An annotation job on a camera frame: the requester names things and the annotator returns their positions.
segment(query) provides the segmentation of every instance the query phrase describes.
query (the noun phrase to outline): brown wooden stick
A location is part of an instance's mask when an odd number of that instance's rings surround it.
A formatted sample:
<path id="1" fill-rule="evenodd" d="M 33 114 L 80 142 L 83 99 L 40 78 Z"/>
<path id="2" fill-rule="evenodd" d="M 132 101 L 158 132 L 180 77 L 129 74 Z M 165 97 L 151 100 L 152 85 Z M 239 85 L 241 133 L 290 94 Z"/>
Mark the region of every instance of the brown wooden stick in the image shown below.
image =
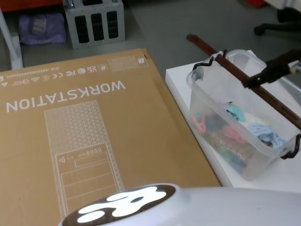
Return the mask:
<path id="1" fill-rule="evenodd" d="M 211 56 L 214 53 L 217 53 L 215 49 L 209 46 L 206 42 L 201 40 L 198 36 L 194 34 L 187 35 L 187 40 L 194 43 L 197 47 L 199 47 L 202 51 Z M 224 58 L 222 55 L 218 55 L 215 59 L 221 66 L 223 66 L 228 72 L 233 74 L 237 79 L 241 82 L 245 82 L 249 79 L 244 72 L 242 72 L 239 68 L 237 68 L 234 64 L 232 64 L 229 60 Z M 298 129 L 301 130 L 301 119 L 298 115 L 296 115 L 293 111 L 291 111 L 288 107 L 286 107 L 282 102 L 280 102 L 277 98 L 271 95 L 266 89 L 263 87 L 255 87 L 251 89 L 254 93 L 260 96 L 263 100 L 265 100 L 269 105 L 276 109 L 280 114 L 282 114 L 285 118 L 287 118 L 292 124 L 294 124 Z"/>

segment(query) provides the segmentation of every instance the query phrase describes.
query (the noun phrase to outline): chair wheel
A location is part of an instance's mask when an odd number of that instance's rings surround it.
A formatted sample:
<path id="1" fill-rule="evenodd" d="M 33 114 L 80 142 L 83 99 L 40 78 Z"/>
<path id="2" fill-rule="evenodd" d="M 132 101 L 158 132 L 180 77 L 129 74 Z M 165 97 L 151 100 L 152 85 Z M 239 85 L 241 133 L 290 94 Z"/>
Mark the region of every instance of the chair wheel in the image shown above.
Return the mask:
<path id="1" fill-rule="evenodd" d="M 254 28 L 254 34 L 256 34 L 257 36 L 262 36 L 264 35 L 264 33 L 265 33 L 265 28 L 262 25 Z"/>

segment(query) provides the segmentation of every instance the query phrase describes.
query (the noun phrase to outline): cardboard box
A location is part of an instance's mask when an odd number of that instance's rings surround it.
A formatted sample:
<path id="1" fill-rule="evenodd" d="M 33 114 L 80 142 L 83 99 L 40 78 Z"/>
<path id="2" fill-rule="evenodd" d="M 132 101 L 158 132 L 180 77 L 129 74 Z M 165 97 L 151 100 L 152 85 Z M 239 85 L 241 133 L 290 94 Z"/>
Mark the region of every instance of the cardboard box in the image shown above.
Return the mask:
<path id="1" fill-rule="evenodd" d="M 146 50 L 3 72 L 0 93 L 0 225 L 57 225 L 145 184 L 220 185 Z"/>

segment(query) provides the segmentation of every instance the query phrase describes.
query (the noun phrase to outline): pink clothespin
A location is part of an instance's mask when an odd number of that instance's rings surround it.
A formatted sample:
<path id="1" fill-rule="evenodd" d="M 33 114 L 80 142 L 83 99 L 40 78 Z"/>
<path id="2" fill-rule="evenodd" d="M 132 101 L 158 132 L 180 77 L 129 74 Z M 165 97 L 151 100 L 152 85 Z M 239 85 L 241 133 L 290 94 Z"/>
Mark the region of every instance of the pink clothespin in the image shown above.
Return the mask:
<path id="1" fill-rule="evenodd" d="M 194 127 L 200 135 L 204 135 L 206 133 L 206 124 L 205 124 L 205 116 L 202 116 L 201 121 L 199 122 L 195 116 L 191 118 Z"/>
<path id="2" fill-rule="evenodd" d="M 246 139 L 244 139 L 233 127 L 225 126 L 223 129 L 224 135 L 229 138 L 233 138 L 240 142 L 241 144 L 246 143 Z"/>

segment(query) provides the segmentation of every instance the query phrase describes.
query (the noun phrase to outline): black office chair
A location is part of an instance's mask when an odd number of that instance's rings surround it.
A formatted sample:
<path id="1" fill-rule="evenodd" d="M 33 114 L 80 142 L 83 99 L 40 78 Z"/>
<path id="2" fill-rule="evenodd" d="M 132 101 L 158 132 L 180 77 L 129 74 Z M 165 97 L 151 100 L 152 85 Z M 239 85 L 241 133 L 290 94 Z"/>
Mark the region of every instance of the black office chair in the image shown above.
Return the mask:
<path id="1" fill-rule="evenodd" d="M 262 24 L 254 28 L 254 33 L 262 36 L 266 30 L 283 32 L 301 32 L 301 13 L 293 8 L 277 11 L 277 18 L 284 24 Z"/>

